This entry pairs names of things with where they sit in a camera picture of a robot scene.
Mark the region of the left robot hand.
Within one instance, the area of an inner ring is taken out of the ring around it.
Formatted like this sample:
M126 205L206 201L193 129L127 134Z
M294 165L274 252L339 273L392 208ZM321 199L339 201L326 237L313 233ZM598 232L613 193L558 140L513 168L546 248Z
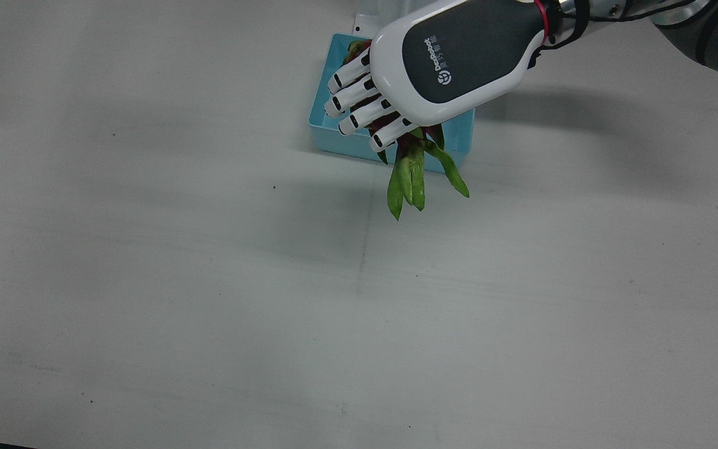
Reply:
M376 152L416 128L438 125L507 93L547 40L544 1L438 1L383 27L328 80L325 114Z

